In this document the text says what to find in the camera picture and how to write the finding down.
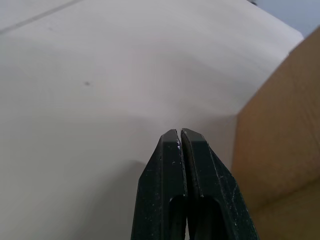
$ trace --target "brown cardboard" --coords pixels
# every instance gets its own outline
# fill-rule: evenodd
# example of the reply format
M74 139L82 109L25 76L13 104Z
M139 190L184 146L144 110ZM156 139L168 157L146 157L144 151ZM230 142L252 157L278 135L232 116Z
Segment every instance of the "brown cardboard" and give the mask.
M238 114L232 173L262 240L320 233L320 28Z

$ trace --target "cardboard box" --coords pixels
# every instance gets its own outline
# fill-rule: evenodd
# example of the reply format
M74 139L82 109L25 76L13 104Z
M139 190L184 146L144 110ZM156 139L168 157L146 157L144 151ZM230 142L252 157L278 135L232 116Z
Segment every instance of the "cardboard box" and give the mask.
M320 28L238 114L231 171L262 240L320 238Z

